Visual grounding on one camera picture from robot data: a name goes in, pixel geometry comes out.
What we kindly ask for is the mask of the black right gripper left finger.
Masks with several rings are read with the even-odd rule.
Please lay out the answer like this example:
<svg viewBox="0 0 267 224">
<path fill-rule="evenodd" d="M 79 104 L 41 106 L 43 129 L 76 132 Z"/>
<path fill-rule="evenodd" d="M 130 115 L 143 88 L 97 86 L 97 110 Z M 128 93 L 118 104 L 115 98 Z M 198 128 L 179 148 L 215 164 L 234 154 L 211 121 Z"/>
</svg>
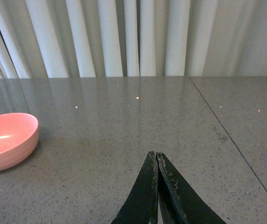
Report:
<svg viewBox="0 0 267 224">
<path fill-rule="evenodd" d="M 158 163 L 148 152 L 129 196 L 113 224 L 156 224 L 158 222 Z"/>
</svg>

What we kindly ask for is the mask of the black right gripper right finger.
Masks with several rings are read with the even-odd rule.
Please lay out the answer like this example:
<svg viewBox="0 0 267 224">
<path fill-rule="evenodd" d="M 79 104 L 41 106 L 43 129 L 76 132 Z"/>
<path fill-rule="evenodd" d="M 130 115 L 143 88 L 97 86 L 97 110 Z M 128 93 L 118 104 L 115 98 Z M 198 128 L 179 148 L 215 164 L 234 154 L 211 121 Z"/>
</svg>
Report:
<svg viewBox="0 0 267 224">
<path fill-rule="evenodd" d="M 162 152 L 156 153 L 159 167 L 159 203 L 164 224 L 224 224 L 195 192 Z"/>
</svg>

